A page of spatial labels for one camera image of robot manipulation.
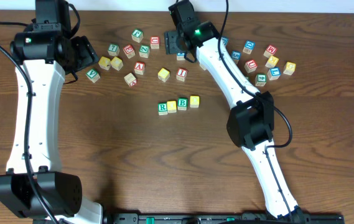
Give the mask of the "green B block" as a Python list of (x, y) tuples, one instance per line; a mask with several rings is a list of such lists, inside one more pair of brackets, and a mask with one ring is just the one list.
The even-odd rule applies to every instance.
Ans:
[(179, 98), (177, 100), (177, 109), (179, 111), (186, 111), (188, 107), (188, 99), (187, 98)]

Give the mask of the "blue T block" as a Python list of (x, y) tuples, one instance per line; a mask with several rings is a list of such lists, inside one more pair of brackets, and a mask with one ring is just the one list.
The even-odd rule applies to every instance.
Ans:
[(185, 60), (185, 53), (177, 53), (177, 60)]

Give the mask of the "green R block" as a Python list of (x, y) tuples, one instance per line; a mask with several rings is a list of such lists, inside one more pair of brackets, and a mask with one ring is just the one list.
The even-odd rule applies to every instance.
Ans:
[(159, 116), (168, 114), (167, 103), (159, 103), (157, 109)]

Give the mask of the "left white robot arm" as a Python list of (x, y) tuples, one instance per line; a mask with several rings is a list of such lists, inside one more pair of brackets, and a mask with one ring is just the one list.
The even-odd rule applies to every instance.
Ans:
[(18, 84), (14, 143), (0, 175), (0, 202), (34, 223), (105, 223), (103, 207), (83, 196), (79, 177), (62, 172), (58, 151), (60, 94), (67, 75), (98, 61), (77, 36), (66, 1), (37, 1), (35, 19), (6, 51)]

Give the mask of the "yellow O block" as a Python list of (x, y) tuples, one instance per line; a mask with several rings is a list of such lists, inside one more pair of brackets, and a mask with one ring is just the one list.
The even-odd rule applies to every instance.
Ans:
[(200, 106), (200, 97), (197, 95), (190, 96), (190, 107), (191, 108), (198, 108)]
[(167, 102), (167, 112), (176, 113), (177, 112), (177, 102), (175, 100)]

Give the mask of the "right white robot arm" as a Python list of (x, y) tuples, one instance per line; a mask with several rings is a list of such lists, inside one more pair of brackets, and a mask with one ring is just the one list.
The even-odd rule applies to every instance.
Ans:
[(299, 206), (291, 195), (277, 161), (273, 139), (274, 115), (286, 116), (274, 105), (270, 92), (261, 93), (234, 63), (222, 40), (223, 30), (201, 22), (189, 0), (168, 8), (175, 30), (165, 33), (167, 54), (187, 53), (210, 72), (230, 107), (226, 129), (233, 144), (248, 156), (262, 188), (266, 210), (278, 222), (299, 223)]

